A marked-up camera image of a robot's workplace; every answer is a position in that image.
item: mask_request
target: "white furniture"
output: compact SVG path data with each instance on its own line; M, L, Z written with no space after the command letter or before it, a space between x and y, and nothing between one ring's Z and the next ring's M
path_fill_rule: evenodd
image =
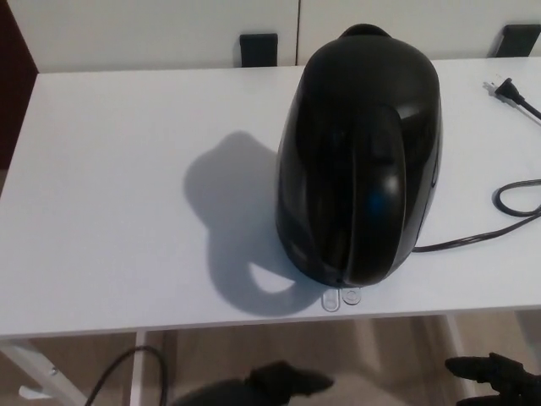
M486 58L507 24L539 24L538 0L303 0L298 63L355 24L378 25L429 58ZM537 41L532 56L541 55Z
M278 34L294 65L298 0L8 0L39 72L232 68L238 36Z
M484 89L511 76L541 105L541 58L434 65L445 141L419 244L516 222L492 193L541 177L539 123ZM291 265L273 220L276 149L302 71L40 74L0 200L3 348L60 334L541 307L533 222L411 255L359 304L325 311L325 287ZM537 206L528 192L510 204Z

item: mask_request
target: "table leg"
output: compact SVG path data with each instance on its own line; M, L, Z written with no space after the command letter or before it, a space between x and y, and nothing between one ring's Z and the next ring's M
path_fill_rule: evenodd
M135 345L146 345L146 332L137 332ZM134 355L134 368L132 370L132 388L129 393L129 406L141 406L143 404L143 372L145 362L144 354L139 352Z
M42 388L43 392L66 406L83 406L86 396L54 364L30 342L1 341L4 353Z

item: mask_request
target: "glossy black plastic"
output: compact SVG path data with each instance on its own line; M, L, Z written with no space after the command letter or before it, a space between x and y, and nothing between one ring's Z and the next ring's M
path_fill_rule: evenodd
M412 252L441 150L440 85L417 49L356 25L309 60L278 155L276 226L292 262L367 286Z

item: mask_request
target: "power cord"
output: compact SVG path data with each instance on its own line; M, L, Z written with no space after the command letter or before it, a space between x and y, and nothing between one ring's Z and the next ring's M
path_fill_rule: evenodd
M109 376L118 368L119 365L122 364L126 359L130 358L135 353L138 353L140 351L147 352L149 354L152 354L156 357L158 360L158 363L160 364L160 384L161 384L161 395L160 395L160 403L159 406L167 406L167 392L169 390L169 377L167 374L167 363L163 357L163 354L157 350L154 347L151 347L150 345L141 345L138 347L133 347L126 351L123 354L120 354L101 374L101 377L99 381L94 386L94 389L92 389L92 392L90 393L90 396L88 397L88 400L85 403L85 406L92 406L94 401L96 400L96 396L98 396L98 393L103 388L103 385L109 378Z
M517 107L523 107L527 112L532 114L535 118L541 120L541 112L535 109L531 104L527 103L524 97L520 94L515 85L512 84L512 79L507 78L504 82L495 90L495 95L498 97L503 97L505 99L511 100L516 103ZM511 231L520 228L529 222L541 217L541 205L532 211L518 211L513 210L509 206L506 206L503 201L501 201L501 194L507 190L525 188L530 186L539 186L541 185L541 179L534 180L524 180L521 182L515 182L513 184L507 184L496 190L496 193L493 198L494 206L501 212L508 214L513 217L527 217L520 222L513 224L512 226L502 228L501 230L491 231L489 233L477 234L471 237L466 237L463 239L454 239L441 244L427 245L424 247L415 247L413 252L434 252L441 250L448 250L451 248L463 247L464 245L470 245L475 243L480 243L482 241L487 241L489 239L495 239L510 233Z

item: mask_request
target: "white tabletop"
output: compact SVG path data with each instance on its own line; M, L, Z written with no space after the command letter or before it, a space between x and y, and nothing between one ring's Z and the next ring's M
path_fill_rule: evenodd
M437 61L444 147L420 244L516 222L491 204L541 178L541 58ZM0 337L541 306L541 222L416 254L360 304L288 261L275 158L303 68L40 74L0 200ZM537 206L536 190L514 199Z

